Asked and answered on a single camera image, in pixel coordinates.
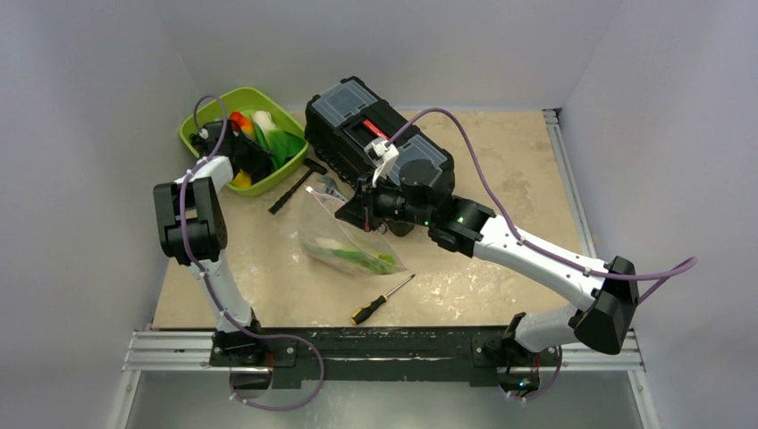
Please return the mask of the clear zip top bag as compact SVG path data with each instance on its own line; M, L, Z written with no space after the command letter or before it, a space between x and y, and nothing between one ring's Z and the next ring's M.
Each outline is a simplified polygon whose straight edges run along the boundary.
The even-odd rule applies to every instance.
M347 202L342 194L325 186L307 186L305 191L298 238L308 256L350 274L390 275L406 270L380 232L365 232L335 217Z

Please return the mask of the toy lemon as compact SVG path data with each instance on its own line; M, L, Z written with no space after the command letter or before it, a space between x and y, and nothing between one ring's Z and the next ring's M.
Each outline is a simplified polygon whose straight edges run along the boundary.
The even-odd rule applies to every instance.
M244 171L240 171L236 174L236 176L230 181L230 185L239 188L239 189L246 189L251 187L253 184L251 176Z

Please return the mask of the toy green onion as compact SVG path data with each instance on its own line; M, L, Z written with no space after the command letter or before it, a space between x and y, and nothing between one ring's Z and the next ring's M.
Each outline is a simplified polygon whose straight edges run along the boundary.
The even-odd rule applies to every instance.
M346 263L335 257L332 253L334 249L346 249L346 250L358 250L357 248L347 246L338 240L327 238L316 238L312 240L306 240L302 243L302 247L313 258L320 260L328 264Z

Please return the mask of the toy green bean pod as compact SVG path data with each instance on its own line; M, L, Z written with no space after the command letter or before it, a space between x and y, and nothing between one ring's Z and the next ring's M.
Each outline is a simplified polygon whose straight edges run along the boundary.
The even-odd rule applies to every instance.
M402 271L402 268L395 264L394 257L388 254L367 254L358 250L346 249L334 249L332 253L341 261L368 273L386 275Z

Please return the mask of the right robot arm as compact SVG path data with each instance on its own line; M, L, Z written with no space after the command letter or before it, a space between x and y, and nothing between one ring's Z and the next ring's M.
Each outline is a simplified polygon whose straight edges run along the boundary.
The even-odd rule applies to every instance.
M624 257L585 257L520 229L474 200L454 195L455 177L427 160L404 164L399 181L358 179L354 196L335 213L364 231L381 223L425 226L440 248L509 268L561 295L565 307L515 316L501 341L506 359L522 364L536 352L571 342L607 355L620 353L639 304Z

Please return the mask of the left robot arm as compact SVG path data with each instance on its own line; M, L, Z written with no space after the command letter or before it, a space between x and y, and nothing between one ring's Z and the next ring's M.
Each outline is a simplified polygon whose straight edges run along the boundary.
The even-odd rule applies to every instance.
M264 359L268 347L226 259L228 232L218 200L235 175L238 136L227 120L206 123L195 137L211 152L179 179L155 185L153 199L161 249L188 268L214 311L214 353L253 366Z

